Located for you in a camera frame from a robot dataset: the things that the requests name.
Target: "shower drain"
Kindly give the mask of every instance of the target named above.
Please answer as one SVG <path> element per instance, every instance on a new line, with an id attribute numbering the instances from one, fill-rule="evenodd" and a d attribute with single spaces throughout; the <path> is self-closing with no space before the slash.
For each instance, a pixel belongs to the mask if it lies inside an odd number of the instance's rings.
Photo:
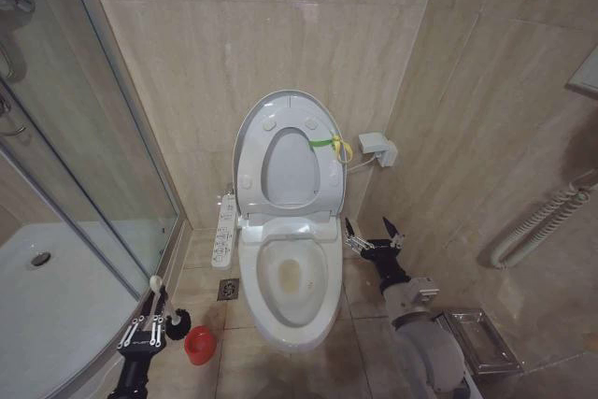
<path id="1" fill-rule="evenodd" d="M 52 255 L 49 252 L 47 252 L 47 251 L 40 252 L 36 255 L 36 257 L 34 257 L 31 260 L 31 265 L 41 266 L 43 264 L 47 264 L 48 261 L 50 260 L 50 257 L 52 257 Z"/>
<path id="2" fill-rule="evenodd" d="M 223 279 L 218 288 L 218 300 L 229 301 L 239 296 L 239 278 Z"/>

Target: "white toilet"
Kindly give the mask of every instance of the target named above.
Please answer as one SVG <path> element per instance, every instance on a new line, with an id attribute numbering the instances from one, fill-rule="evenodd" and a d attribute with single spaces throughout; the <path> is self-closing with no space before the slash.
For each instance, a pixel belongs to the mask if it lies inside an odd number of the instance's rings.
<path id="1" fill-rule="evenodd" d="M 308 143 L 332 135 L 338 127 L 318 100 L 280 91 L 249 112 L 235 142 L 245 295 L 262 335 L 288 351 L 318 346 L 338 310 L 346 169 L 332 146 Z"/>

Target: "shower hose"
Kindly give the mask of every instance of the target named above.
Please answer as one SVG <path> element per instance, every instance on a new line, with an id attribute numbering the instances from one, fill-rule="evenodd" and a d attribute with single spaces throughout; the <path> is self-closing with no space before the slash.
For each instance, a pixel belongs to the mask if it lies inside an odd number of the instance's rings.
<path id="1" fill-rule="evenodd" d="M 492 251 L 492 266 L 498 269 L 510 268 L 537 249 L 576 210 L 590 201 L 591 193 L 598 187 L 597 175 L 598 170 L 594 169 L 572 181 L 566 189 L 554 195 L 530 218 L 511 231 Z M 582 179 L 588 177 L 593 178 L 593 182 L 580 184 Z M 522 239 L 525 240 L 509 251 Z"/>

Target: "cable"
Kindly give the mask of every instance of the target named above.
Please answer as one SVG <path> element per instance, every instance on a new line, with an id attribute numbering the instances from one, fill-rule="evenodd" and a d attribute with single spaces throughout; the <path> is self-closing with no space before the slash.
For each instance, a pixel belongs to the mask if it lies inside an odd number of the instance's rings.
<path id="1" fill-rule="evenodd" d="M 372 161 L 374 161 L 375 159 L 376 159 L 376 154 L 374 154 L 374 156 L 372 156 L 370 159 L 368 159 L 368 160 L 367 160 L 367 161 L 365 161 L 364 163 L 361 163 L 361 164 L 354 165 L 353 167 L 349 167 L 349 168 L 347 169 L 347 171 L 348 171 L 348 172 L 350 172 L 351 170 L 355 170 L 356 168 L 363 167 L 364 165 L 368 165 L 368 164 L 370 164 Z"/>

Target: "metal soap holder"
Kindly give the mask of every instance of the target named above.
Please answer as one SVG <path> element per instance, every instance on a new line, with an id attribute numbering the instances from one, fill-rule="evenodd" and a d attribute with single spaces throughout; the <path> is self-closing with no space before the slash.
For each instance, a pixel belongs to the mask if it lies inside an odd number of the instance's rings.
<path id="1" fill-rule="evenodd" d="M 472 376 L 510 375 L 522 371 L 490 318 L 481 308 L 453 308 L 438 317 L 463 350 Z"/>

